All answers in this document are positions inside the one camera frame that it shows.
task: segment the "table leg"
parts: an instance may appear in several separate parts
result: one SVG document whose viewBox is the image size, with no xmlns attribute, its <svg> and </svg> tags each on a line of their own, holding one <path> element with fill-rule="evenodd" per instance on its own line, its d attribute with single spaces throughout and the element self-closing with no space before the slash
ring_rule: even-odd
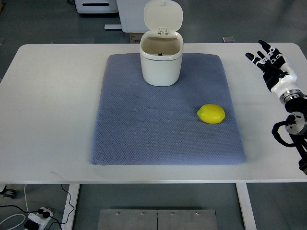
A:
<svg viewBox="0 0 307 230">
<path fill-rule="evenodd" d="M 65 223 L 66 221 L 67 223 L 62 225 L 63 230 L 72 230 L 73 220 L 74 220 L 75 212 L 77 208 L 79 188 L 80 188 L 80 184 L 70 184 L 69 185 L 68 192 L 71 194 L 71 201 L 70 201 L 69 194 L 67 194 L 66 205 L 65 205 L 63 220 L 62 220 L 62 223 Z"/>
<path fill-rule="evenodd" d="M 246 183 L 236 183 L 236 190 L 238 192 L 239 202 L 241 206 L 241 213 L 246 230 L 256 230 L 256 223 L 254 219 L 253 210 L 251 207 L 248 188 Z"/>
</svg>

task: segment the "white trash can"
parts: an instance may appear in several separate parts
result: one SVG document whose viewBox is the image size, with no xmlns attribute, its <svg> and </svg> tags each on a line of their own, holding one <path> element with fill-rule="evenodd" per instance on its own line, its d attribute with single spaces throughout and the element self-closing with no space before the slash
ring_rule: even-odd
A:
<svg viewBox="0 0 307 230">
<path fill-rule="evenodd" d="M 181 6 L 171 0 L 152 0 L 144 8 L 146 32 L 140 43 L 142 73 L 154 86 L 174 84 L 180 75 L 183 38 Z"/>
</svg>

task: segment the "black cable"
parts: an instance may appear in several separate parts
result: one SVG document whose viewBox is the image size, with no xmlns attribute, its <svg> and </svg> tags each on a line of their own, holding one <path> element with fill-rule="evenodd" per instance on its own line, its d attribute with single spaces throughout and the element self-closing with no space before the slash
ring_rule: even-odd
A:
<svg viewBox="0 0 307 230">
<path fill-rule="evenodd" d="M 62 184 L 61 184 L 61 188 L 62 188 L 63 191 L 65 191 L 65 192 L 69 195 L 69 201 L 68 201 L 68 203 L 69 203 L 69 205 L 72 207 L 72 211 L 70 211 L 70 213 L 67 215 L 67 220 L 66 220 L 64 223 L 60 223 L 57 219 L 55 219 L 55 218 L 53 218 L 53 217 L 50 217 L 50 218 L 51 218 L 51 219 L 54 219 L 54 220 L 56 221 L 56 222 L 53 222 L 51 225 L 53 225 L 54 223 L 57 223 L 57 224 L 59 225 L 60 229 L 62 230 L 61 225 L 62 225 L 62 224 L 66 224 L 66 223 L 68 222 L 69 215 L 75 210 L 75 207 L 74 207 L 73 205 L 71 205 L 71 194 L 63 188 L 63 185 L 62 185 Z"/>
<path fill-rule="evenodd" d="M 18 206 L 16 206 L 16 205 L 0 205 L 0 207 L 16 207 L 16 208 L 18 208 L 20 211 L 22 211 L 23 213 L 31 213 L 31 212 L 23 211 L 20 207 L 18 207 Z"/>
</svg>

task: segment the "metal plate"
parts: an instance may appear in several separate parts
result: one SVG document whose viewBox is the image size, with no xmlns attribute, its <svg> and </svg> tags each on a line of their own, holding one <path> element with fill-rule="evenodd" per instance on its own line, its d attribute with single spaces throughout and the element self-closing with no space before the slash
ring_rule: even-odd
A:
<svg viewBox="0 0 307 230">
<path fill-rule="evenodd" d="M 101 209 L 98 230 L 157 230 L 157 210 Z"/>
<path fill-rule="evenodd" d="M 215 210 L 159 210 L 159 230 L 217 230 Z"/>
<path fill-rule="evenodd" d="M 215 210 L 101 209 L 98 230 L 217 230 Z"/>
</svg>

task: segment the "white cable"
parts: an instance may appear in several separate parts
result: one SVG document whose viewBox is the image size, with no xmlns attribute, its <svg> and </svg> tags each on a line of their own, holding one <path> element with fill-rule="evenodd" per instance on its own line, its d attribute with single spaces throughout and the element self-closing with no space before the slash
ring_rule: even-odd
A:
<svg viewBox="0 0 307 230">
<path fill-rule="evenodd" d="M 2 222 L 0 223 L 0 225 L 3 224 L 3 223 L 4 223 L 6 220 L 8 220 L 9 218 L 12 218 L 12 217 L 15 217 L 15 216 L 23 216 L 24 219 L 23 219 L 23 221 L 22 221 L 20 224 L 17 224 L 16 226 L 14 226 L 14 227 L 12 227 L 12 228 L 10 228 L 10 229 L 6 229 L 6 230 L 12 230 L 12 229 L 17 228 L 19 225 L 21 225 L 21 224 L 24 222 L 24 220 L 25 220 L 25 215 L 24 215 L 24 214 L 14 214 L 14 215 L 11 215 L 10 217 L 7 217 L 4 221 L 2 221 Z"/>
<path fill-rule="evenodd" d="M 27 207 L 27 211 L 29 211 L 29 209 L 28 209 L 28 203 L 27 203 L 27 196 L 26 196 L 26 194 L 25 194 L 25 187 L 26 187 L 27 185 L 25 184 L 24 185 L 24 199 L 25 199 L 25 205 L 26 205 L 26 207 Z"/>
</svg>

